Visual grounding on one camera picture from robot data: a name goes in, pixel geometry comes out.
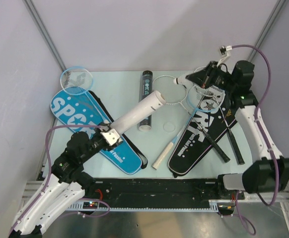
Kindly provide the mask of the shuttlecock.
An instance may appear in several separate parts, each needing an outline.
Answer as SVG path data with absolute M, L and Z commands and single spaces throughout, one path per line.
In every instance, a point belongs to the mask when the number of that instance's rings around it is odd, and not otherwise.
M 191 81 L 189 81 L 186 76 L 188 76 L 188 74 L 182 74 L 181 76 L 176 77 L 173 79 L 173 83 L 176 85 L 188 85 Z

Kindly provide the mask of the blue racket cover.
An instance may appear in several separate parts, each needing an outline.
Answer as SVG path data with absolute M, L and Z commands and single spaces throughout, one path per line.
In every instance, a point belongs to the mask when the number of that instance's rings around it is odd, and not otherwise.
M 50 109 L 61 123 L 67 125 L 98 125 L 114 121 L 100 98 L 92 91 L 69 95 L 62 90 L 52 98 Z M 100 153 L 128 175 L 145 169 L 147 159 L 144 154 L 126 135 L 122 135 L 121 139 L 123 143 L 118 147 Z

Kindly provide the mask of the white shuttlecock tube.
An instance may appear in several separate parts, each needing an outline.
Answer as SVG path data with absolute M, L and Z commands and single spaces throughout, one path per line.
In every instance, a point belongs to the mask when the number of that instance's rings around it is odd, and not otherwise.
M 121 135 L 166 104 L 166 100 L 159 91 L 153 91 L 125 115 L 113 123 L 112 128 Z

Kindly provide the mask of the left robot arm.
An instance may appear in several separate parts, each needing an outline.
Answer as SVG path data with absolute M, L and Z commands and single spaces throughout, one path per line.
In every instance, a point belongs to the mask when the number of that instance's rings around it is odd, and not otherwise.
M 75 132 L 64 152 L 49 163 L 49 173 L 40 188 L 16 216 L 11 238 L 40 238 L 71 204 L 96 191 L 96 180 L 84 172 L 83 164 L 101 150 L 111 150 L 123 141 L 110 124 L 88 125 L 95 133 Z

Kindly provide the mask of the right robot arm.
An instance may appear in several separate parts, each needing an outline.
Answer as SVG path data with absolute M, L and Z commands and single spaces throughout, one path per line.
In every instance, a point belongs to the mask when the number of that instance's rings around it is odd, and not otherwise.
M 289 181 L 289 158 L 283 156 L 269 135 L 259 103 L 250 89 L 254 67 L 251 62 L 240 60 L 232 72 L 226 72 L 218 62 L 211 61 L 203 69 L 185 76 L 203 89 L 215 86 L 225 91 L 251 150 L 253 163 L 247 170 L 219 176 L 222 182 L 215 186 L 215 193 L 222 199 L 228 198 L 233 190 L 256 194 L 280 192 Z

